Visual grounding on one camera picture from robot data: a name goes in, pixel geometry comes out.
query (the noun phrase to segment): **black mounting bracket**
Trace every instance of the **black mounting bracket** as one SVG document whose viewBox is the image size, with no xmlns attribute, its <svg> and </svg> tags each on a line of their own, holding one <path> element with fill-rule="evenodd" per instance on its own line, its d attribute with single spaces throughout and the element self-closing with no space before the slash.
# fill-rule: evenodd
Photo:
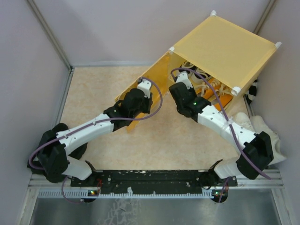
<svg viewBox="0 0 300 225">
<path fill-rule="evenodd" d="M 198 121 L 198 113 L 202 113 L 206 106 L 211 105 L 210 101 L 198 97 L 195 89 L 188 89 L 183 82 L 173 84 L 169 87 L 169 91 L 176 103 L 177 112 L 196 122 Z"/>
<path fill-rule="evenodd" d="M 94 172 L 86 180 L 72 178 L 72 187 L 97 187 L 102 181 L 101 194 L 201 194 L 204 186 L 223 185 L 224 180 L 212 174 L 213 169 L 200 170 L 104 170 Z M 237 186 L 229 179 L 229 186 Z"/>
<path fill-rule="evenodd" d="M 56 138 L 56 133 L 53 130 L 46 131 L 38 146 Z M 64 175 L 61 175 L 68 167 L 68 160 L 65 151 L 65 145 L 59 141 L 44 147 L 37 154 L 38 163 L 44 168 L 46 178 L 49 181 L 60 182 Z"/>
<path fill-rule="evenodd" d="M 255 138 L 250 143 L 246 142 L 243 151 L 261 171 L 266 169 L 274 159 L 271 138 L 263 131 L 260 134 L 255 134 Z M 251 180 L 259 175 L 242 155 L 236 161 L 236 164 L 239 171 Z"/>
<path fill-rule="evenodd" d="M 145 93 L 137 88 L 131 89 L 126 93 L 123 100 L 119 100 L 116 104 L 104 110 L 110 118 L 125 117 L 135 118 L 140 113 L 150 113 L 152 105 L 152 93 L 150 98 L 145 97 Z M 116 131 L 124 126 L 129 126 L 130 120 L 112 120 L 113 131 Z"/>
</svg>

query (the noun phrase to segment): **yellow translucent panel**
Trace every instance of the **yellow translucent panel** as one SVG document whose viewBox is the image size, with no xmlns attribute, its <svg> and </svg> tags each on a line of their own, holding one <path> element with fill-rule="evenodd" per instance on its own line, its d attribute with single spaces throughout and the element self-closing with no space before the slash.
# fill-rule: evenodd
<svg viewBox="0 0 300 225">
<path fill-rule="evenodd" d="M 230 88 L 248 86 L 275 45 L 227 20 L 210 16 L 174 45 L 174 53 Z"/>
<path fill-rule="evenodd" d="M 167 52 L 164 56 L 162 56 L 156 63 L 154 63 L 145 73 L 143 73 L 141 76 L 147 77 L 154 81 L 156 85 L 160 88 L 160 91 L 162 92 L 163 96 L 166 94 L 168 87 L 167 87 L 167 68 L 168 68 L 168 62 L 170 59 L 170 53 Z M 137 79 L 128 87 L 126 90 L 124 90 L 119 96 L 116 97 L 115 101 L 123 100 L 124 96 L 127 92 L 129 92 L 132 88 L 137 87 Z M 157 89 L 152 86 L 151 87 L 152 92 L 152 101 L 153 104 L 151 106 L 151 109 L 153 109 L 160 101 L 159 99 L 159 93 Z M 136 118 L 142 118 L 145 114 L 141 113 Z M 127 127 L 127 131 L 131 131 L 135 126 L 138 124 L 139 121 L 132 121 L 131 124 Z"/>
</svg>

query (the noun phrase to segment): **black metal base plate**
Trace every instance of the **black metal base plate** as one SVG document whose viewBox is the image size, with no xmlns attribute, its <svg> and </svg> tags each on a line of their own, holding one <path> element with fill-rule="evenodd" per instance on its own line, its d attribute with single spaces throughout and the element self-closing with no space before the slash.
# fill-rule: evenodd
<svg viewBox="0 0 300 225">
<path fill-rule="evenodd" d="M 102 181 L 102 194 L 126 194 L 131 187 L 134 194 L 201 194 L 203 186 L 215 186 L 199 170 L 104 170 L 93 173 L 87 180 L 73 178 L 72 187 L 96 187 Z M 229 186 L 237 186 L 230 179 Z"/>
</svg>

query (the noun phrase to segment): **yellow box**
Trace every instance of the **yellow box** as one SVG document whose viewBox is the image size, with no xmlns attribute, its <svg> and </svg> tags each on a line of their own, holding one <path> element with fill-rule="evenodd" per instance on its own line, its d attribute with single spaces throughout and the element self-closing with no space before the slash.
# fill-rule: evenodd
<svg viewBox="0 0 300 225">
<path fill-rule="evenodd" d="M 170 71 L 189 61 L 229 88 L 241 89 L 226 106 L 228 108 L 246 93 L 276 49 L 274 43 L 221 17 L 210 16 L 177 42 L 172 51 L 161 57 L 143 76 L 157 82 L 165 94 L 172 84 L 168 79 Z M 136 87 L 136 82 L 117 99 L 121 99 L 133 87 Z M 158 93 L 154 87 L 151 91 L 154 91 L 155 106 Z"/>
</svg>

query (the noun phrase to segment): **white plastic bracket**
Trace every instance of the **white plastic bracket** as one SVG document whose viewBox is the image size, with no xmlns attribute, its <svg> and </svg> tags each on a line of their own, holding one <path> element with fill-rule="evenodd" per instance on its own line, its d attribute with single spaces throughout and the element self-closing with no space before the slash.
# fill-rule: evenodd
<svg viewBox="0 0 300 225">
<path fill-rule="evenodd" d="M 176 83 L 179 83 L 179 82 L 183 82 L 186 85 L 187 89 L 190 89 L 193 87 L 191 81 L 188 78 L 188 73 L 185 71 L 178 74 Z"/>
<path fill-rule="evenodd" d="M 169 50 L 170 50 L 171 52 L 174 52 L 174 50 L 175 50 L 174 46 L 172 46 L 171 48 L 169 48 Z"/>
<path fill-rule="evenodd" d="M 234 87 L 231 89 L 231 93 L 234 95 L 234 96 L 237 96 L 240 92 L 240 87 Z"/>
<path fill-rule="evenodd" d="M 281 46 L 282 42 L 278 41 L 276 44 L 275 44 L 275 47 L 278 49 L 280 46 Z"/>
<path fill-rule="evenodd" d="M 150 98 L 150 89 L 151 89 L 151 82 L 143 79 L 138 85 L 137 88 L 142 90 L 145 93 L 145 97 Z"/>
<path fill-rule="evenodd" d="M 239 171 L 236 161 L 239 157 L 232 157 L 227 160 L 223 160 L 216 165 L 214 171 L 221 179 L 225 179 L 227 177 L 238 176 L 241 174 Z"/>
<path fill-rule="evenodd" d="M 215 10 L 212 10 L 212 12 L 210 13 L 210 16 L 217 16 L 217 12 Z"/>
<path fill-rule="evenodd" d="M 67 156 L 67 160 L 69 165 L 62 174 L 77 177 L 80 180 L 85 180 L 92 174 L 92 169 L 86 162 L 79 161 L 70 156 Z"/>
</svg>

